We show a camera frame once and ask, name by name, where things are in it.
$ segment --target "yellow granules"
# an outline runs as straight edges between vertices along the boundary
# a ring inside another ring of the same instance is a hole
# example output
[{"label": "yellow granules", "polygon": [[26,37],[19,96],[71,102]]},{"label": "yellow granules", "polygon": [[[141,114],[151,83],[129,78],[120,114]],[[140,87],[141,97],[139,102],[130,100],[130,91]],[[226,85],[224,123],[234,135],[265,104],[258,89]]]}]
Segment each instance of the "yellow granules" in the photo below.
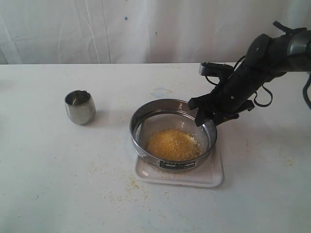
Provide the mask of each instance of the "yellow granules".
[{"label": "yellow granules", "polygon": [[146,149],[153,156],[170,161],[191,160],[200,155],[194,138],[181,130],[163,130],[151,135]]}]

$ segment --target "stainless steel cup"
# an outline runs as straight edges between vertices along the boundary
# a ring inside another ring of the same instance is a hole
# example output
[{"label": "stainless steel cup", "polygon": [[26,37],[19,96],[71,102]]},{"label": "stainless steel cup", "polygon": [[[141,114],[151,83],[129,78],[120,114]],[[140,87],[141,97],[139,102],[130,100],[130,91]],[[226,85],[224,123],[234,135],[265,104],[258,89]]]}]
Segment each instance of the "stainless steel cup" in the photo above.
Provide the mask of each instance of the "stainless steel cup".
[{"label": "stainless steel cup", "polygon": [[65,97],[66,111],[69,119],[78,125],[89,123],[96,113],[95,104],[88,91],[76,90]]}]

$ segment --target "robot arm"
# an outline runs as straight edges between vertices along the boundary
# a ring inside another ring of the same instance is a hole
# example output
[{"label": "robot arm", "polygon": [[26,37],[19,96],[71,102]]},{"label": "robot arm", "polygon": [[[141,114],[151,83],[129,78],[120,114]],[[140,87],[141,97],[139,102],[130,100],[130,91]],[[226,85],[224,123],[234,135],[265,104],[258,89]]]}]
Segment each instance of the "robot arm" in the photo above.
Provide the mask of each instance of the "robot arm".
[{"label": "robot arm", "polygon": [[239,113],[255,106],[248,98],[265,82],[286,72],[311,71],[311,31],[289,29],[278,22],[274,25],[285,32],[277,38],[262,34],[249,47],[244,61],[234,70],[229,65],[202,63],[200,74],[219,77],[211,93],[191,98],[190,109],[198,108],[197,126],[212,119],[219,125],[237,119]]}]

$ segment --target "white curtain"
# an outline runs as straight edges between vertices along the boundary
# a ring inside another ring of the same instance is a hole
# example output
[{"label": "white curtain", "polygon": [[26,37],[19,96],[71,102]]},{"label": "white curtain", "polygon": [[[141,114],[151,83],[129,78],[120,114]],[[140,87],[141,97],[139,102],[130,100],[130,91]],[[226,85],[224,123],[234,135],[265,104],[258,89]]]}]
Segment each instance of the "white curtain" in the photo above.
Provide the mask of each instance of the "white curtain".
[{"label": "white curtain", "polygon": [[311,0],[0,0],[0,64],[231,62]]}]

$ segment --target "metal sieve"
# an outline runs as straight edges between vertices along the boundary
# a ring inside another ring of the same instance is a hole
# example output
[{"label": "metal sieve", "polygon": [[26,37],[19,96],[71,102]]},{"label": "metal sieve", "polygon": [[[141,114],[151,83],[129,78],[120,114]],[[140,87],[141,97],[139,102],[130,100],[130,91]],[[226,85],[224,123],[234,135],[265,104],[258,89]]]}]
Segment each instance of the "metal sieve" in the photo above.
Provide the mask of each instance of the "metal sieve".
[{"label": "metal sieve", "polygon": [[[133,146],[139,157],[156,168],[169,172],[189,171],[200,166],[210,155],[217,139],[213,121],[200,127],[194,123],[197,110],[190,110],[182,100],[161,99],[149,102],[133,114],[130,132]],[[201,155],[187,161],[169,161],[157,158],[146,151],[150,135],[168,129],[189,133],[199,145]]]}]

